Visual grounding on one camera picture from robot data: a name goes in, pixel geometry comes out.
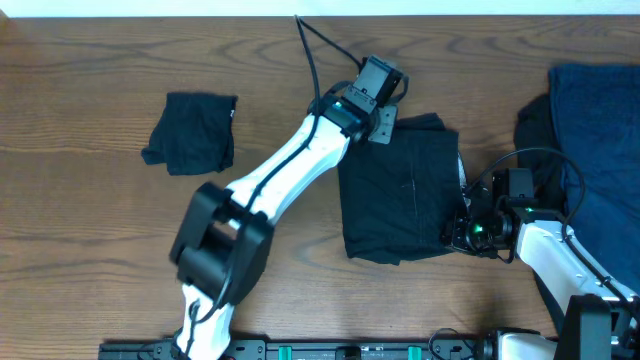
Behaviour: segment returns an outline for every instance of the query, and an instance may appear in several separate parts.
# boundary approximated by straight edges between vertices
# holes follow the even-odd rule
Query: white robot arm
[[[391,95],[401,80],[406,85],[393,63],[370,56],[344,94],[325,95],[320,114],[309,114],[260,167],[224,190],[207,183],[196,192],[170,254],[187,303],[176,339],[182,353],[192,360],[222,355],[235,305],[264,270],[273,226],[313,180],[340,162],[352,141],[389,142],[397,114]],[[214,223],[228,224],[237,238]]]
[[[544,148],[519,151],[525,150],[557,153]],[[581,185],[584,194],[586,186]],[[629,344],[635,341],[638,325],[637,293],[614,279],[579,243],[570,226],[563,230],[575,211],[564,218],[558,211],[539,208],[528,169],[493,172],[492,189],[493,196],[485,187],[475,193],[465,191],[471,205],[447,225],[443,243],[479,257],[501,258],[498,251],[509,250],[508,260],[501,258],[507,263],[517,255],[536,274],[543,300],[563,325],[558,342],[530,330],[493,331],[481,341],[476,360],[604,359],[614,353],[627,358],[635,346]],[[582,346],[592,357],[584,357]]]
[[[305,141],[313,121],[314,116],[308,115],[298,132],[269,160],[249,175],[230,183],[227,189],[233,191],[231,200],[240,206],[246,206],[263,178]],[[321,116],[309,146],[267,183],[250,211],[263,212],[268,222],[275,225],[287,207],[313,180],[340,162],[347,150],[349,140],[342,134],[342,129],[338,125]],[[240,223],[233,219],[229,221],[229,225],[236,230],[240,227]],[[201,320],[211,311],[214,305],[213,300],[195,285],[184,284],[182,292],[186,304],[199,304],[199,307],[195,310],[196,314],[190,314],[187,306],[182,332],[176,339],[177,345],[185,354],[188,353],[192,360],[218,359],[231,341],[229,325],[235,307],[226,304],[221,309],[215,310],[209,320],[192,327],[193,318],[196,321]]]

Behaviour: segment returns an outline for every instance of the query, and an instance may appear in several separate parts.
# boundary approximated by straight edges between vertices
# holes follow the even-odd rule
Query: wood grain
[[[308,21],[411,76],[401,116],[438,112],[470,175],[513,148],[515,114],[565,62],[640,59],[637,17],[376,17]],[[310,39],[323,88],[348,60]],[[235,165],[170,177],[139,151],[165,94],[240,96]],[[245,175],[297,129],[312,98],[292,19],[16,19],[0,33],[0,353],[95,359],[105,339],[181,325],[167,255],[193,191]],[[521,263],[447,255],[382,266],[346,258],[335,171],[278,224],[237,331],[274,339],[425,338],[519,326],[554,334]]]

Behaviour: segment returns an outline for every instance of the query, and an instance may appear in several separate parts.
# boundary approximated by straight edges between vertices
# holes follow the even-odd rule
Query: blue towel
[[[580,243],[618,281],[640,291],[640,67],[563,65],[549,73],[558,143],[584,172],[572,221]],[[564,165],[567,207],[578,177]]]

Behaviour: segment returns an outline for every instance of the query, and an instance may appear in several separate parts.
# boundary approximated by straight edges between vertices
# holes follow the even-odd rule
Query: black cable
[[[189,319],[191,320],[191,328],[189,330],[189,340],[187,340],[187,349],[185,350],[187,359],[189,358],[189,353],[191,352],[191,346],[195,341],[193,333],[196,330],[196,318],[198,317],[198,309],[200,309],[200,303],[198,302],[198,300],[192,302],[191,305],[189,305]]]
[[[256,198],[260,195],[260,192],[265,187],[265,185],[267,185],[269,180],[271,180],[271,178],[274,177],[278,173],[278,171],[282,170],[282,168],[284,168],[289,162],[291,162],[291,160],[293,160],[296,156],[298,156],[298,154],[300,154],[305,148],[309,146],[309,143],[311,143],[311,140],[313,140],[313,137],[315,136],[316,130],[318,128],[318,121],[320,119],[320,84],[318,82],[318,74],[316,72],[316,65],[313,63],[311,49],[309,49],[307,38],[305,37],[304,30],[302,29],[302,20],[297,15],[295,16],[295,19],[296,25],[298,26],[298,33],[300,34],[300,40],[302,41],[304,52],[307,55],[307,60],[309,61],[309,67],[311,68],[311,77],[313,79],[313,90],[315,93],[313,126],[311,127],[311,131],[309,132],[309,136],[307,136],[307,139],[303,141],[302,144],[300,144],[300,147],[298,147],[293,153],[291,153],[291,155],[289,155],[289,157],[284,159],[280,164],[278,164],[278,166],[271,170],[271,172],[269,172],[269,174],[267,174],[267,176],[265,176],[264,179],[262,179],[262,181],[260,181],[260,183],[256,186],[255,190],[251,194],[251,197],[249,198],[249,202],[247,202],[246,214],[251,212],[253,203],[256,201]]]
[[[235,263],[236,261],[235,258],[237,258],[237,255],[234,256],[234,259],[229,261],[229,263],[231,264]],[[226,278],[224,279],[224,283],[222,284],[222,289],[220,290],[220,294],[218,294],[218,298],[216,299],[216,302],[211,304],[211,309],[209,309],[209,311],[200,320],[196,321],[196,324],[202,324],[203,322],[209,320],[211,316],[213,316],[216,310],[219,309],[220,304],[222,304],[222,300],[227,295],[227,292],[229,291],[229,287],[231,287],[232,282],[233,282],[233,266],[230,267],[229,270],[227,270]]]
[[[515,251],[513,251],[513,249],[509,250],[509,257],[506,259],[500,256],[500,254],[497,254],[496,256],[498,257],[498,259],[502,260],[502,262],[505,264],[511,264],[513,262],[513,259],[515,259],[516,257]]]
[[[587,192],[587,186],[586,186],[586,183],[585,183],[585,180],[584,180],[584,174],[582,173],[582,171],[578,167],[578,164],[576,164],[569,156],[567,156],[567,154],[563,153],[560,150],[557,150],[557,149],[554,149],[554,148],[550,148],[550,147],[530,147],[530,148],[524,148],[524,149],[512,151],[512,152],[502,156],[501,158],[496,160],[496,162],[494,162],[491,166],[486,168],[480,174],[480,176],[478,176],[471,183],[471,185],[469,185],[469,187],[467,187],[465,189],[464,195],[468,196],[471,193],[471,191],[473,190],[473,188],[476,187],[489,172],[491,172],[498,165],[500,165],[500,163],[502,163],[503,161],[507,160],[508,158],[510,158],[510,157],[512,157],[514,155],[517,155],[517,154],[523,153],[523,152],[529,152],[529,151],[545,151],[545,152],[554,154],[556,156],[559,156],[559,157],[563,158],[567,163],[569,163],[569,165],[571,165],[573,170],[578,175],[578,179],[579,179],[579,182],[580,182],[580,195],[578,196],[578,202],[576,203],[576,206],[573,208],[573,210],[571,210],[571,212],[569,212],[569,215],[567,215],[567,217],[562,222],[562,238],[563,238],[564,242],[567,243],[567,246],[569,246],[569,249],[571,249],[573,254],[584,264],[584,266],[587,267],[587,269],[589,269],[589,271],[591,271],[596,276],[598,281],[600,281],[601,285],[605,286],[609,291],[611,291],[611,293],[614,294],[618,298],[618,300],[620,301],[620,304],[627,311],[629,311],[631,316],[634,319],[636,319],[636,321],[640,324],[640,314],[638,314],[638,312],[635,311],[635,309],[633,309],[633,307],[631,306],[631,303],[629,303],[627,298],[615,286],[613,286],[613,284],[611,283],[611,280],[612,280],[611,276],[602,275],[602,273],[600,273],[600,271],[598,269],[596,269],[596,267],[593,266],[593,264],[591,264],[591,262],[589,262],[589,260],[587,258],[585,258],[584,255],[582,255],[582,253],[576,248],[575,244],[571,240],[571,236],[569,234],[567,234],[567,226],[569,226],[569,223],[571,223],[571,220],[573,219],[575,214],[578,212],[578,210],[582,206],[582,203],[584,202],[585,194]]]
[[[433,333],[433,335],[431,335],[431,337],[429,338],[429,342],[427,343],[427,347],[429,349],[429,351],[431,352],[431,354],[438,360],[447,360],[445,358],[443,358],[442,356],[438,355],[438,353],[435,352],[435,350],[433,350],[433,340],[438,336],[438,334],[442,331],[451,331],[452,333],[456,334],[458,336],[458,340],[461,340],[464,345],[471,351],[471,356],[467,356],[465,358],[463,358],[462,360],[468,360],[473,358],[473,353],[474,353],[474,349],[473,346],[469,345],[469,343],[467,342],[467,340],[463,339],[462,336],[460,335],[459,332],[457,332],[455,329],[452,328],[440,328],[438,330],[436,330],[435,333]]]
[[[302,24],[302,26],[306,27],[307,29],[309,29],[309,31],[311,31],[312,33],[316,34],[317,37],[319,37],[320,39],[324,40],[324,42],[326,42],[327,44],[331,45],[334,49],[340,51],[341,53],[346,55],[349,59],[351,59],[351,61],[353,61],[356,64],[356,66],[358,67],[358,71],[362,70],[362,63],[360,61],[358,61],[358,59],[356,59],[355,56],[353,56],[350,52],[348,52],[347,50],[345,50],[344,48],[342,48],[340,45],[336,44],[335,42],[331,41],[326,36],[322,35],[318,30],[316,30],[313,27],[311,27],[311,25],[307,24],[301,18],[296,16],[296,19]]]
[[[353,85],[353,82],[348,80],[343,80],[333,84],[333,86],[331,86],[329,90],[324,92],[324,95],[322,95],[322,98],[320,98],[320,110],[323,111],[325,107],[328,107],[331,104],[333,104],[336,101],[334,95],[338,91],[346,89],[349,85]],[[315,100],[311,100],[311,102],[309,103],[309,106],[307,107],[307,113],[309,114],[312,113],[314,106],[315,106]]]

